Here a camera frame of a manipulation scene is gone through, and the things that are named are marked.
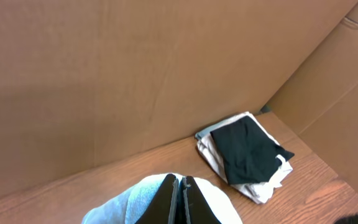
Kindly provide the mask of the light blue t-shirt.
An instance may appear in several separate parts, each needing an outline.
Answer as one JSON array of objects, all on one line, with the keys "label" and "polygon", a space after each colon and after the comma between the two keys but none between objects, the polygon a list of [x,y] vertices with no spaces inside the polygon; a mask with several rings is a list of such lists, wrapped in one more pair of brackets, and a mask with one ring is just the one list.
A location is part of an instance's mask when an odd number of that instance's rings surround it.
[{"label": "light blue t-shirt", "polygon": [[[168,174],[150,175],[99,207],[90,210],[83,223],[136,223],[151,203]],[[180,223],[180,183],[185,176],[173,174],[179,181],[175,222]],[[193,177],[209,207],[221,223],[241,223],[242,220],[229,197],[205,179]]]}]

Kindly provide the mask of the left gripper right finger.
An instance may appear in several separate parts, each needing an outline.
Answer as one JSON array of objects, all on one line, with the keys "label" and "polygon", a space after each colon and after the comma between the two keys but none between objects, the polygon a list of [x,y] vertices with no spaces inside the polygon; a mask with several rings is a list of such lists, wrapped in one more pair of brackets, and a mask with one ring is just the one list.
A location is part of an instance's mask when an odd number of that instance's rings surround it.
[{"label": "left gripper right finger", "polygon": [[220,224],[195,179],[185,176],[180,183],[180,223]]}]

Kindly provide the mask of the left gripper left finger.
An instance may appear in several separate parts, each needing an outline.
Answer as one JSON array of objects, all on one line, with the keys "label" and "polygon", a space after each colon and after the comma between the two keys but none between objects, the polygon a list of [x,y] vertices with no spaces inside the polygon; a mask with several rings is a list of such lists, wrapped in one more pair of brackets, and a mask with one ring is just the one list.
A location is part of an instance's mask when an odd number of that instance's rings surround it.
[{"label": "left gripper left finger", "polygon": [[168,174],[136,224],[174,224],[178,191],[178,179],[175,175]]}]

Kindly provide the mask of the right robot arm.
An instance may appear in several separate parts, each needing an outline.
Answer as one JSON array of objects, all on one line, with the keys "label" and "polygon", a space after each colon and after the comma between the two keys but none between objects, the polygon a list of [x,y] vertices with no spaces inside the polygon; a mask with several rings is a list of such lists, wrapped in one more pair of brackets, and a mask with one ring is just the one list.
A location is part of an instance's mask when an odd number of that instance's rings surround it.
[{"label": "right robot arm", "polygon": [[334,224],[358,224],[358,214],[339,218]]}]

